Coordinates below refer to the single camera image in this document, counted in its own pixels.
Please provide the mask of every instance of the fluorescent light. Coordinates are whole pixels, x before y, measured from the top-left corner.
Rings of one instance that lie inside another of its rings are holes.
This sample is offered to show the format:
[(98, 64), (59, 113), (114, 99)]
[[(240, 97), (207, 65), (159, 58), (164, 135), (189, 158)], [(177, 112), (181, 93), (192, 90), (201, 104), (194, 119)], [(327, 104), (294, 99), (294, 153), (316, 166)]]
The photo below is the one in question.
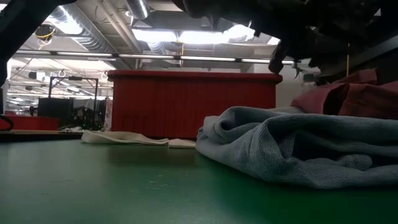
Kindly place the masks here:
[(86, 53), (86, 52), (58, 52), (59, 55), (67, 56), (86, 56), (86, 57), (112, 57), (112, 54)]
[(62, 85), (70, 86), (69, 84), (67, 84), (67, 83), (64, 82), (64, 81), (60, 81), (60, 83), (61, 83)]
[(67, 90), (74, 91), (76, 93), (80, 92), (80, 90), (78, 88), (75, 88), (75, 87), (67, 87)]
[(254, 37), (255, 30), (250, 29), (244, 25), (238, 24), (230, 29), (224, 31), (223, 36), (230, 39), (239, 39), (245, 37), (245, 40), (250, 40)]
[(51, 52), (44, 50), (17, 50), (16, 54), (29, 54), (29, 55), (51, 55)]
[(271, 39), (269, 39), (268, 43), (269, 45), (278, 45), (280, 42), (280, 40), (276, 37), (271, 37)]
[(177, 36), (172, 31), (133, 29), (132, 32), (136, 36), (137, 40), (145, 41), (148, 43), (177, 41)]
[(0, 12), (7, 6), (7, 4), (0, 4)]
[(12, 100), (17, 101), (17, 102), (23, 102), (24, 100), (21, 98), (13, 98)]
[(294, 61), (282, 61), (284, 65), (294, 65)]
[(89, 94), (89, 95), (91, 95), (91, 96), (94, 96), (94, 95), (95, 95), (94, 93), (90, 93), (89, 91), (86, 91), (86, 90), (80, 90), (80, 91), (85, 92), (85, 93), (87, 93), (87, 94)]
[(170, 55), (130, 55), (130, 54), (119, 54), (121, 58), (141, 58), (141, 59), (174, 59), (174, 56)]
[[(250, 59), (250, 58), (247, 58), (247, 59), (242, 59), (242, 62), (244, 62), (244, 63), (266, 63), (266, 64), (268, 64), (268, 63), (271, 62), (271, 60), (269, 60), (269, 59)], [(284, 65), (293, 65), (294, 62), (293, 61), (282, 61), (282, 64), (284, 64)]]
[(48, 16), (46, 21), (51, 22), (56, 28), (60, 29), (62, 32), (66, 34), (81, 34), (83, 32), (83, 28), (77, 21), (69, 15), (68, 11), (63, 8), (63, 6), (59, 6), (57, 8), (61, 10), (65, 14), (65, 18), (63, 21), (59, 21), (58, 19)]
[(179, 41), (185, 44), (221, 44), (227, 43), (228, 38), (220, 32), (185, 31)]
[(270, 60), (267, 59), (242, 59), (242, 62), (244, 63), (269, 63), (271, 62)]
[(116, 58), (96, 58), (96, 57), (88, 57), (87, 60), (93, 60), (93, 61), (107, 61), (107, 62), (115, 62)]
[(182, 60), (205, 60), (214, 62), (234, 62), (235, 58), (220, 58), (220, 57), (195, 57), (195, 56), (181, 56)]

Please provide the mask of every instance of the red container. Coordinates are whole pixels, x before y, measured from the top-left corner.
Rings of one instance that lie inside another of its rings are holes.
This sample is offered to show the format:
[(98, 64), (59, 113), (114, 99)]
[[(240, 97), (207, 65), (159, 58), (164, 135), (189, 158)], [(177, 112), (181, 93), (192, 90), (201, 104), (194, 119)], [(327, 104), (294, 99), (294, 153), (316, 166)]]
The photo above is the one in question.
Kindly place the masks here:
[(275, 108), (280, 75), (114, 70), (112, 131), (196, 138), (206, 116), (232, 106)]
[[(35, 116), (17, 116), (6, 115), (14, 123), (14, 130), (41, 130), (56, 131), (58, 130), (59, 118), (46, 118)], [(9, 125), (0, 120), (0, 129), (8, 128)]]

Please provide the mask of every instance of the gray towel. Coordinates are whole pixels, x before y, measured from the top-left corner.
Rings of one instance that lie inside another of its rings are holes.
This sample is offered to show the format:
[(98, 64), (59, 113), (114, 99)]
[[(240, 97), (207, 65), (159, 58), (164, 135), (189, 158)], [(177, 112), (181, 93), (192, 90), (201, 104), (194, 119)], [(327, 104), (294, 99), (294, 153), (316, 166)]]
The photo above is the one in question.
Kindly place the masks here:
[(205, 118), (197, 150), (270, 183), (398, 184), (398, 121), (233, 107)]

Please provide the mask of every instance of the green table surface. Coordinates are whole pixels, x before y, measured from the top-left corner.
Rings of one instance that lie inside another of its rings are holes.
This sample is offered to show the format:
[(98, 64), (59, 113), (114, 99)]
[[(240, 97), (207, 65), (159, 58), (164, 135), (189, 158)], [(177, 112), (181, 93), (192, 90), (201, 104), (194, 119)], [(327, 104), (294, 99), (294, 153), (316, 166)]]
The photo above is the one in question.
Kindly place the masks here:
[(272, 185), (194, 149), (0, 144), (0, 223), (398, 223), (398, 190)]

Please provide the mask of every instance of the wall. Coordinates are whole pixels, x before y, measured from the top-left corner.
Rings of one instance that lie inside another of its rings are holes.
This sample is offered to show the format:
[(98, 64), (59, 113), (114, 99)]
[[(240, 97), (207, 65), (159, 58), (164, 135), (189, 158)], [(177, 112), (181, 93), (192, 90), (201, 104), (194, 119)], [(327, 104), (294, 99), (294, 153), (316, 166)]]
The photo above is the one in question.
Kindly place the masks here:
[[(249, 71), (254, 73), (270, 73), (268, 65), (258, 64), (253, 65)], [(301, 81), (294, 78), (296, 71), (291, 65), (285, 65), (280, 72), (284, 80), (276, 86), (276, 107), (290, 106), (292, 100), (302, 93)]]

